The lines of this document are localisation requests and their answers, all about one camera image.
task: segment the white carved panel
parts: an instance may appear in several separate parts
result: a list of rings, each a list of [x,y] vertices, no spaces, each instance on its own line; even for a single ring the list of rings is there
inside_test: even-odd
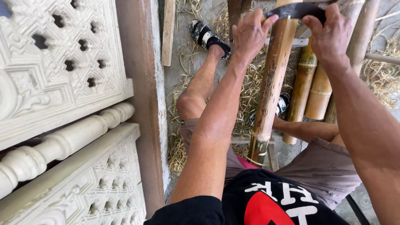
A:
[[[114,0],[3,1],[0,150],[133,96]]]
[[[143,224],[139,135],[122,123],[0,200],[0,224]]]

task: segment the shorts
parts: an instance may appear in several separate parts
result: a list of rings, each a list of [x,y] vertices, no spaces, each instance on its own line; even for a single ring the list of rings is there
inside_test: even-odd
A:
[[[186,151],[198,119],[181,121],[180,133]],[[226,154],[225,184],[245,170],[232,147]],[[275,171],[313,192],[330,209],[334,209],[361,183],[347,149],[314,137],[307,148],[291,163]]]

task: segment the black t-shirt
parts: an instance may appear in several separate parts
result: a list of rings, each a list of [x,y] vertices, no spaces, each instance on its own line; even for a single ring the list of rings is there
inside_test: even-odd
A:
[[[222,202],[197,196],[167,205],[145,225],[348,225],[315,195],[263,169],[239,173],[224,188]]]

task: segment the man's hand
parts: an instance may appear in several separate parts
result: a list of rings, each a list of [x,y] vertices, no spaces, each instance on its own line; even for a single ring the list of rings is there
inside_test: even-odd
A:
[[[324,25],[315,16],[305,16],[302,22],[311,30],[311,49],[317,59],[329,63],[346,57],[352,26],[351,20],[340,14],[336,3],[325,9],[325,16]]]
[[[245,17],[241,17],[237,26],[232,26],[235,40],[234,54],[240,55],[248,63],[251,63],[265,44],[268,30],[278,20],[278,15],[270,16],[263,24],[261,18],[262,10],[257,8],[254,12],[248,12]]]

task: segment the person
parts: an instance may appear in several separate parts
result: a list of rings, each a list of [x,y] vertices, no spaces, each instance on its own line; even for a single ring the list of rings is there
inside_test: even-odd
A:
[[[192,22],[192,36],[208,56],[177,102],[188,158],[169,205],[144,224],[348,224],[333,209],[361,181],[380,223],[400,223],[399,124],[350,66],[350,20],[337,4],[325,13],[325,24],[313,16],[302,21],[329,77],[338,125],[275,118],[273,129],[309,142],[275,172],[244,169],[230,138],[246,69],[278,17],[261,24],[256,9],[232,26],[235,51],[207,104],[216,65],[230,51],[204,23]]]

